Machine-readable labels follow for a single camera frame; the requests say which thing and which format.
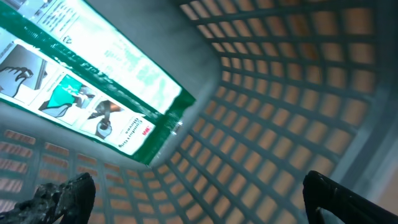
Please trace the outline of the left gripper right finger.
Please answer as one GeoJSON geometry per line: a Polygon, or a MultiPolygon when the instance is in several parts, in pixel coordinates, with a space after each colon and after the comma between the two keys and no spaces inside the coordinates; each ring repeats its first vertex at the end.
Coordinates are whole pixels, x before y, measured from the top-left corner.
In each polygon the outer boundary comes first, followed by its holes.
{"type": "Polygon", "coordinates": [[[397,223],[397,215],[315,170],[305,176],[302,193],[309,224],[325,222],[322,209],[328,210],[345,224],[397,223]]]}

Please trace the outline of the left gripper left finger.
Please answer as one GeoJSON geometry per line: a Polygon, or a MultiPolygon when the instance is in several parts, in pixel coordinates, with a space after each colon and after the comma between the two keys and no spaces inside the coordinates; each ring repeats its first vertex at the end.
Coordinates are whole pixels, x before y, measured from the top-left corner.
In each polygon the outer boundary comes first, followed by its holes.
{"type": "Polygon", "coordinates": [[[95,202],[96,187],[85,172],[57,185],[42,184],[30,200],[1,213],[5,224],[87,224],[95,202]]]}

